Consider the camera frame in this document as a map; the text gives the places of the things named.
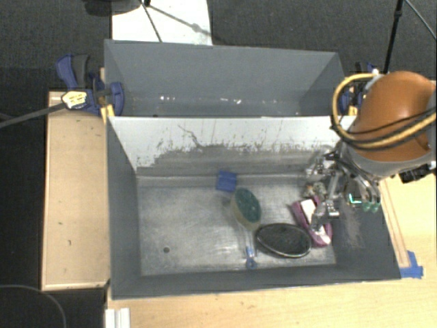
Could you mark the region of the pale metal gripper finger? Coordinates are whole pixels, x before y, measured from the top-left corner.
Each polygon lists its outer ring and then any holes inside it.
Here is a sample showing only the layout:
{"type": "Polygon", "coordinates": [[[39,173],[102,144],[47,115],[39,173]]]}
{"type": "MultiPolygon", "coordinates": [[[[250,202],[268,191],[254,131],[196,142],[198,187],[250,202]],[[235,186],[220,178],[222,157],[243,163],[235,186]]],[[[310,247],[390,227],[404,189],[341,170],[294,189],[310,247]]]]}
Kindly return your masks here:
{"type": "Polygon", "coordinates": [[[317,217],[315,233],[319,237],[332,237],[333,226],[331,222],[339,218],[340,212],[337,209],[331,211],[320,209],[315,212],[315,216],[317,217]]]}
{"type": "Polygon", "coordinates": [[[332,200],[326,200],[316,206],[311,217],[311,227],[322,227],[330,223],[329,209],[332,207],[332,200]]]}

